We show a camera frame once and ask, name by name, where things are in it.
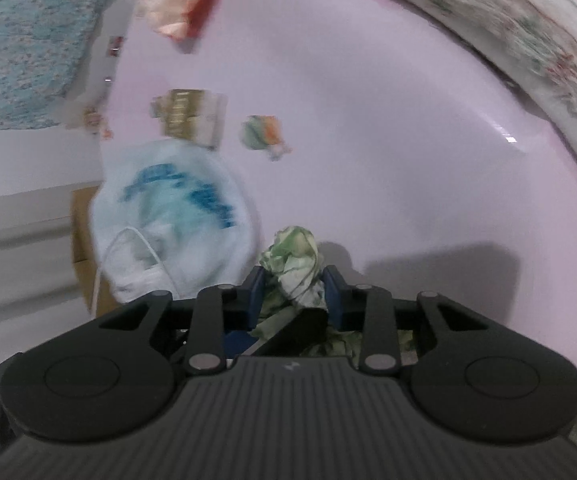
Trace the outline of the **gold tissue pack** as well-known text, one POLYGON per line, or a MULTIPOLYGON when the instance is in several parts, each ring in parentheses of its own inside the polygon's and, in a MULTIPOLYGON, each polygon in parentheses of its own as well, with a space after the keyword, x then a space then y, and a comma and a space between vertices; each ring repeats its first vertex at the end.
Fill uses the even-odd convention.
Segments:
POLYGON ((197 89, 172 89, 151 102, 151 116, 164 136, 215 151, 223 136, 226 96, 197 89))

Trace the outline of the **teal floral curtain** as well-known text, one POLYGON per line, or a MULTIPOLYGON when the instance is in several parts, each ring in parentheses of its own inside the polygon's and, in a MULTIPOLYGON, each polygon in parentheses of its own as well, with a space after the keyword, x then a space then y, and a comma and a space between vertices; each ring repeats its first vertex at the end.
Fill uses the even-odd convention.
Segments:
POLYGON ((53 127, 108 0, 0 0, 0 130, 53 127))

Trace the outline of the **white plastic shopping bag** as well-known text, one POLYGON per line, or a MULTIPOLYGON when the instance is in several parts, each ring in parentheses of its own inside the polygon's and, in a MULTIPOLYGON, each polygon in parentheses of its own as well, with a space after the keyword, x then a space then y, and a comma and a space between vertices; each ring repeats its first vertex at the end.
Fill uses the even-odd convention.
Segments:
POLYGON ((257 253, 249 200, 220 156, 168 139, 110 159, 89 212, 96 262, 119 304, 238 284, 257 253))

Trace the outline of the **green floral scrunchie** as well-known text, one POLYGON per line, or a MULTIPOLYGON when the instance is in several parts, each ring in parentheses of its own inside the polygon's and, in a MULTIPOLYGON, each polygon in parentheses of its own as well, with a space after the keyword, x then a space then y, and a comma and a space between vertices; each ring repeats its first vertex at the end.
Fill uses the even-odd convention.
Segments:
POLYGON ((296 356, 346 356, 358 365, 359 332, 341 332, 329 324, 298 318, 328 311, 321 278, 323 255, 312 232, 287 226, 275 234, 259 263, 268 274, 267 285, 257 326, 249 333, 254 342, 246 352, 278 354, 285 350, 296 356))

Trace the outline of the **brown cardboard box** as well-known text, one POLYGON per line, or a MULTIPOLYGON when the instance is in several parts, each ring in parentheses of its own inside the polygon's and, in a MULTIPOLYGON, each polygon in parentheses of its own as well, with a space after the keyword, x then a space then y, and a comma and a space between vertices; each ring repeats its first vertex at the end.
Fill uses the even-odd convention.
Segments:
POLYGON ((118 307, 110 292, 110 284, 101 276, 98 287, 98 302, 93 307, 93 289, 98 265, 93 250, 89 212, 98 185, 78 188, 72 192, 70 200, 70 220, 72 220, 72 266, 78 280, 84 302, 92 318, 98 318, 118 307))

